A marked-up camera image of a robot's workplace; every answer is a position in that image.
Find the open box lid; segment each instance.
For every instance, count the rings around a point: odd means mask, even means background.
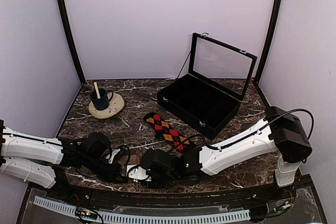
[[[188,73],[242,101],[257,57],[207,35],[193,33]]]

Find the black wire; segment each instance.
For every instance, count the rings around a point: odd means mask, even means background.
[[[190,54],[191,54],[191,50],[190,50],[190,52],[189,52],[187,58],[185,59],[185,62],[183,63],[183,66],[182,66],[182,68],[181,68],[181,70],[180,70],[180,73],[178,73],[178,76],[177,76],[176,79],[178,79],[178,78],[180,77],[180,74],[181,74],[181,72],[182,72],[182,70],[183,70],[183,68],[184,68],[184,65],[187,63]]]
[[[188,140],[190,140],[190,139],[192,139],[192,138],[194,138],[194,137],[197,137],[197,136],[201,137],[202,140],[203,140],[203,142],[205,141],[205,138],[204,138],[203,135],[201,135],[201,134],[195,134],[195,135],[192,135],[192,136],[187,137],[185,140],[183,140],[182,142],[180,142],[178,145],[175,145],[173,148],[171,148],[169,151],[167,151],[167,153],[172,152],[173,150],[175,150],[176,148],[178,148],[179,146],[181,146],[183,143],[185,143],[185,142],[187,142]]]
[[[127,150],[127,152],[128,152],[128,158],[127,158],[127,161],[126,161],[125,164],[124,164],[124,166],[127,166],[128,163],[129,163],[130,160],[131,160],[131,150],[130,150],[130,148],[129,148],[127,145],[125,145],[125,144],[120,145],[117,149],[121,149],[122,147],[124,147],[124,148]]]
[[[314,129],[314,116],[313,116],[313,114],[309,110],[306,110],[306,109],[293,109],[293,110],[287,111],[284,114],[281,114],[281,115],[277,116],[276,118],[274,118],[269,123],[265,124],[259,130],[262,131],[264,128],[266,128],[270,124],[274,123],[274,121],[278,120],[279,118],[284,117],[285,115],[288,115],[288,114],[291,114],[291,113],[294,113],[294,112],[298,112],[298,111],[306,112],[311,117],[311,127],[310,127],[310,132],[309,132],[309,135],[308,135],[308,139],[309,139],[311,137],[311,134],[312,134],[313,129]]]
[[[311,134],[312,134],[313,129],[314,129],[314,117],[313,117],[312,113],[310,111],[306,110],[306,109],[294,109],[294,110],[287,111],[287,112],[285,112],[285,113],[277,116],[276,118],[274,118],[273,120],[271,120],[270,122],[268,122],[267,124],[265,124],[263,127],[259,128],[258,130],[254,131],[254,132],[252,132],[252,133],[250,133],[250,134],[248,134],[248,135],[246,135],[246,136],[244,136],[244,137],[242,137],[242,138],[240,138],[240,139],[238,139],[238,140],[236,140],[236,141],[234,141],[232,143],[229,143],[227,145],[222,145],[219,148],[218,147],[213,147],[213,146],[211,146],[209,144],[206,144],[206,147],[208,147],[208,148],[210,148],[212,150],[223,150],[223,149],[228,148],[228,147],[230,147],[230,146],[232,146],[232,145],[234,145],[236,143],[239,143],[240,141],[242,141],[242,140],[244,140],[244,139],[246,139],[246,138],[248,138],[250,136],[253,136],[253,135],[257,134],[258,132],[262,131],[263,129],[265,129],[270,124],[274,123],[274,121],[276,121],[276,120],[284,117],[285,115],[288,115],[288,114],[294,113],[294,112],[298,112],[298,111],[306,112],[311,117],[311,128],[310,128],[310,132],[309,132],[309,135],[308,135],[308,139],[309,139],[311,137]]]
[[[87,210],[89,210],[90,212],[94,212],[99,217],[99,219],[101,220],[101,224],[104,224],[103,217],[97,211],[90,210],[90,209],[87,209]],[[75,215],[75,216],[78,217],[78,219],[80,219],[80,222],[82,222],[83,224],[89,224],[89,223],[95,222],[95,221],[84,220],[81,215]]]
[[[131,171],[133,171],[134,169],[137,169],[137,168],[139,168],[139,167],[140,167],[140,165],[134,165],[134,166],[132,166],[132,167],[128,170],[127,174],[126,174],[127,178],[129,178],[129,175],[130,175]],[[145,180],[147,180],[147,179],[149,179],[149,178],[150,178],[150,175],[148,175],[147,178],[144,178],[144,179],[138,179],[138,181],[145,181]]]
[[[281,213],[279,213],[279,214],[275,214],[275,215],[273,215],[273,214],[274,214],[273,212],[269,212],[268,214],[266,214],[266,215],[261,215],[261,216],[253,216],[253,215],[251,215],[251,218],[253,218],[253,219],[261,219],[261,218],[274,218],[274,217],[279,217],[279,216],[283,215],[285,212],[287,212],[288,210],[289,210],[289,208],[286,208],[286,209],[282,210]]]
[[[109,149],[110,156],[109,156],[108,159],[110,159],[112,157],[112,148],[111,148],[111,146],[107,146],[107,149]]]
[[[89,211],[94,212],[96,215],[98,215],[98,217],[99,217],[100,220],[101,220],[101,224],[104,224],[104,219],[103,219],[103,217],[102,217],[97,211],[95,211],[95,210],[90,210],[90,209],[89,209]]]

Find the wooden stick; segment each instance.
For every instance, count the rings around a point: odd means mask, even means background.
[[[98,89],[98,85],[96,82],[93,83],[94,84],[94,88],[96,90],[96,93],[97,93],[97,98],[100,99],[100,94],[99,94],[99,89]]]

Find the white wall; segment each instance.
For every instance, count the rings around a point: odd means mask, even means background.
[[[0,119],[54,137],[80,88],[56,0],[0,0]],[[16,223],[27,187],[0,175],[1,223]]]
[[[301,170],[336,223],[336,0],[282,0],[260,85],[272,105],[314,114],[313,153]],[[298,115],[308,131],[309,117]]]
[[[66,0],[87,79],[176,77],[193,32],[260,56],[274,0]]]

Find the beige saucer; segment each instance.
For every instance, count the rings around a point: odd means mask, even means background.
[[[108,93],[107,97],[110,98],[112,93]],[[89,104],[90,114],[97,119],[106,119],[118,114],[125,106],[125,102],[121,95],[113,93],[113,98],[110,101],[110,105],[105,110],[96,110],[92,102]]]

